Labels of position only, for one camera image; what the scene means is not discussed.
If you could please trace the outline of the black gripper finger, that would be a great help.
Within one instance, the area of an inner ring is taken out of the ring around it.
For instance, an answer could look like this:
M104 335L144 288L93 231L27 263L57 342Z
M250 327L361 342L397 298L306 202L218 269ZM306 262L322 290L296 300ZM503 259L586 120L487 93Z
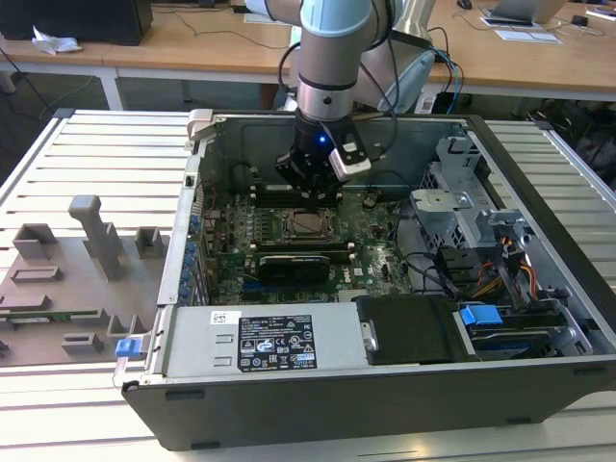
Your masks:
M314 174L314 190L318 202L335 197L338 191L346 184L346 181L341 181L337 177L331 165L317 165Z
M312 174L303 171L293 160L290 153L276 158L275 169L301 197L305 199L315 199L317 197Z

